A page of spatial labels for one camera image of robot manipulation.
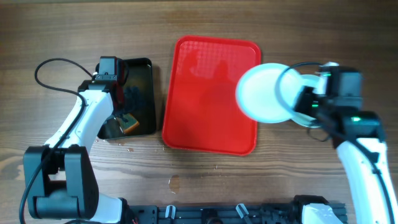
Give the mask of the white plate with stain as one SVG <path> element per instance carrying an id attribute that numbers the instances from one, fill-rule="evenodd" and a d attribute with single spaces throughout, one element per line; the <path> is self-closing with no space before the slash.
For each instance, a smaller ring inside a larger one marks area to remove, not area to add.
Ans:
<path id="1" fill-rule="evenodd" d="M 240 78 L 236 102 L 247 117 L 260 123 L 281 123 L 293 118 L 275 94 L 277 79 L 286 68 L 280 63 L 265 63 L 251 68 Z M 296 103 L 302 88 L 303 78 L 295 69 L 283 76 L 280 93 L 289 108 Z"/>

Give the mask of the orange green sponge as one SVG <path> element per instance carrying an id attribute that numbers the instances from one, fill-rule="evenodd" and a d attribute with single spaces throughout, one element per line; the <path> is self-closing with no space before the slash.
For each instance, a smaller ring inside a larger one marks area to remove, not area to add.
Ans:
<path id="1" fill-rule="evenodd" d="M 124 134 L 129 134 L 139 126 L 139 122 L 131 113 L 128 113 L 119 118 L 119 125 Z"/>

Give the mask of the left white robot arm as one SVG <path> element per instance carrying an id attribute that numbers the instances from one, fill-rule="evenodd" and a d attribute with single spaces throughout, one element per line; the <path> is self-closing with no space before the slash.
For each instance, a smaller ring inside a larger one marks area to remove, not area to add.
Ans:
<path id="1" fill-rule="evenodd" d="M 32 218 L 67 219 L 71 223 L 137 223 L 126 199 L 99 192 L 90 149 L 103 123 L 123 98 L 117 81 L 85 80 L 74 108 L 42 146 L 24 153 L 25 191 L 19 219 L 27 208 Z"/>

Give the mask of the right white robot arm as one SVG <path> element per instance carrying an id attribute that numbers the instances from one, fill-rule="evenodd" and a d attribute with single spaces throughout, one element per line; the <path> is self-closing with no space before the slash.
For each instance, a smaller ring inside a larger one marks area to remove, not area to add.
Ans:
<path id="1" fill-rule="evenodd" d="M 305 86 L 294 111 L 309 115 L 329 135 L 345 169 L 358 223 L 397 223 L 397 199 L 379 116 L 362 109 L 355 91 L 317 93 Z"/>

